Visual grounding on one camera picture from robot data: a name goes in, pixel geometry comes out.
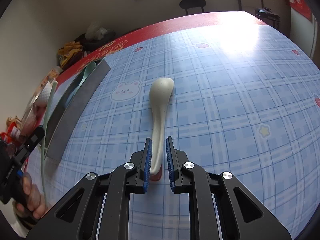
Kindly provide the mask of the person's left hand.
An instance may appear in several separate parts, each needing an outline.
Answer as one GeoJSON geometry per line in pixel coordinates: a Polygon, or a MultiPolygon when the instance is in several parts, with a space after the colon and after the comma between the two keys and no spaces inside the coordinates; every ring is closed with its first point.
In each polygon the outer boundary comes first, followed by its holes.
{"type": "Polygon", "coordinates": [[[51,206],[46,203],[44,195],[40,193],[37,185],[32,182],[28,172],[23,174],[22,186],[27,209],[31,212],[31,218],[42,218],[51,209],[51,206]]]}

